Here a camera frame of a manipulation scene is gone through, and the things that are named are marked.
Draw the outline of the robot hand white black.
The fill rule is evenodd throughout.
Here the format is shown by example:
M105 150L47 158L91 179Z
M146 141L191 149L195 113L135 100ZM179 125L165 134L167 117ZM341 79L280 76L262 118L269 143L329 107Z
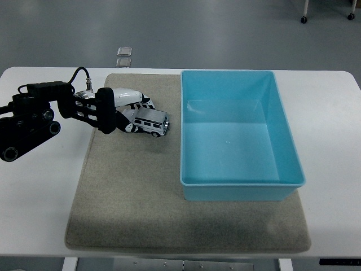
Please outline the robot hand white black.
M124 133L148 133L154 137L164 134L162 112L145 94L125 88L101 88L95 93L100 104L97 120L99 130L109 134L115 129Z

